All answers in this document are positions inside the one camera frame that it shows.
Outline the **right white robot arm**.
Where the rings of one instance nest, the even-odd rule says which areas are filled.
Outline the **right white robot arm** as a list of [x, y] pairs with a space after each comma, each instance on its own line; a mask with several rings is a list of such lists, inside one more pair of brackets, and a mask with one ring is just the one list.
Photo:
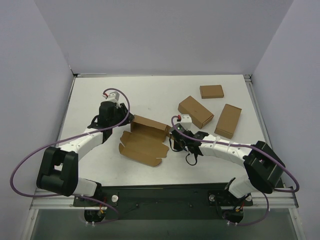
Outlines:
[[226, 187], [237, 199], [252, 192], [273, 193], [285, 169], [284, 163], [263, 141], [251, 145], [232, 143], [207, 132], [192, 133], [179, 123], [169, 130], [169, 134], [176, 152], [187, 151], [195, 158], [216, 157], [243, 167], [246, 174], [234, 177]]

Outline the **brown paper box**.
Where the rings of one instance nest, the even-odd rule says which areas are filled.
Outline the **brown paper box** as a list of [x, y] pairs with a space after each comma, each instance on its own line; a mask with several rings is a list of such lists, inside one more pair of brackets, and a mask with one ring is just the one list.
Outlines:
[[164, 142], [168, 135], [167, 124], [135, 115], [130, 131], [124, 131], [120, 138], [118, 150], [131, 160], [157, 167], [167, 157], [169, 147]]

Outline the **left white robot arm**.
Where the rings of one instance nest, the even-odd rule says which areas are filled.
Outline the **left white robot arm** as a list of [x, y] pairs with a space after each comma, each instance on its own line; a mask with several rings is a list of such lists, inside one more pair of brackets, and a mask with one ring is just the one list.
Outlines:
[[83, 195], [92, 206], [101, 203], [103, 194], [101, 184], [79, 177], [79, 160], [95, 147], [102, 145], [112, 135], [114, 126], [130, 124], [134, 115], [124, 103], [103, 101], [98, 115], [85, 129], [84, 136], [59, 147], [48, 147], [42, 157], [36, 179], [39, 189], [69, 197]]

